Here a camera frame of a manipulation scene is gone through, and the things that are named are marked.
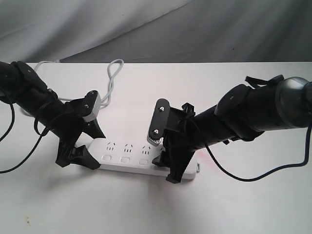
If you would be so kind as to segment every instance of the gray backdrop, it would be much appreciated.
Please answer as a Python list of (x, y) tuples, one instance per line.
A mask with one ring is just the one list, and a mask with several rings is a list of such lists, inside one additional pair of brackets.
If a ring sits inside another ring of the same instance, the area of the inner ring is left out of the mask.
[(312, 61), (311, 0), (0, 0), (0, 60)]

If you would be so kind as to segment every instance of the white cable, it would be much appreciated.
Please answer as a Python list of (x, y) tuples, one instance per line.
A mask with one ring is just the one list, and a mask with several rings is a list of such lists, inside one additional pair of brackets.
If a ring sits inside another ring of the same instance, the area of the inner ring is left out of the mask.
[[(44, 63), (50, 63), (53, 61), (41, 61), (39, 62), (35, 68), (34, 71), (37, 72), (37, 70), (39, 69), (39, 67), (44, 64)], [(117, 68), (117, 70), (112, 74), (111, 73), (111, 67), (113, 64), (115, 63), (119, 63), (120, 66)], [(107, 107), (110, 103), (111, 103), (111, 94), (112, 91), (114, 89), (114, 79), (115, 77), (118, 75), (118, 73), (121, 71), (122, 67), (123, 67), (124, 61), (122, 59), (115, 59), (114, 61), (112, 61), (110, 64), (108, 64), (107, 66), (107, 74), (108, 74), (108, 78), (109, 78), (109, 82), (107, 85), (107, 93), (106, 95), (101, 99), (101, 109)], [(68, 99), (68, 98), (63, 98), (63, 97), (59, 97), (60, 100), (62, 101), (72, 101), (72, 99)], [(21, 112), (26, 115), (26, 116), (31, 116), (29, 113), (27, 113), (25, 110), (23, 110), (21, 108)]]

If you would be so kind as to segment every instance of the tabletop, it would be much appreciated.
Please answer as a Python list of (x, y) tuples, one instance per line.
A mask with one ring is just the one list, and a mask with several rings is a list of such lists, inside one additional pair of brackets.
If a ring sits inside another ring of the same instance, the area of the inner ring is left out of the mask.
[[(63, 98), (107, 91), (107, 64), (43, 64), (38, 74)], [(107, 138), (145, 141), (159, 98), (180, 108), (188, 102), (200, 113), (245, 76), (276, 75), (312, 79), (312, 63), (124, 64), (110, 106), (98, 122)], [(34, 119), (15, 105), (16, 123), (0, 144), (0, 170), (19, 163), (38, 135)], [(0, 132), (11, 120), (0, 103)], [(211, 147), (228, 171), (254, 177), (273, 167), (301, 162), (306, 129), (266, 132), (253, 142)], [(82, 136), (79, 144), (91, 139)], [(17, 170), (0, 175), (0, 232), (116, 234), (308, 234), (312, 231), (312, 163), (246, 183), (223, 174), (205, 150), (192, 181), (171, 184), (164, 177), (55, 164), (58, 138), (49, 133)]]

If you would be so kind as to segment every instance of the socket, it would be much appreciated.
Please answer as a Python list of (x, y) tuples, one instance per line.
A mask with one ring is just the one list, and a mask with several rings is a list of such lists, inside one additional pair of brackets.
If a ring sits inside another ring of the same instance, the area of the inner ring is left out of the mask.
[[(159, 156), (162, 150), (164, 150), (162, 144), (155, 147), (145, 141), (134, 143), (107, 138), (96, 138), (88, 147), (89, 153), (101, 164), (100, 169), (167, 176), (170, 172), (169, 168), (152, 164), (152, 160)], [(182, 178), (194, 179), (197, 170), (195, 153)]]

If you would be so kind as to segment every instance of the power strip switch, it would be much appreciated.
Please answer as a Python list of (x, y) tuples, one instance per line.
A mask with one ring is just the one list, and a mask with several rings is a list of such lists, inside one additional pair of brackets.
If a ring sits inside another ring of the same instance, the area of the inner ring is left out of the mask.
[[(158, 167), (152, 160), (164, 150), (148, 143), (134, 143), (107, 138), (94, 139), (88, 147), (89, 153), (101, 164), (100, 169), (130, 172), (154, 176), (167, 176), (169, 168)], [(194, 179), (198, 171), (197, 156), (194, 154), (183, 179)]]

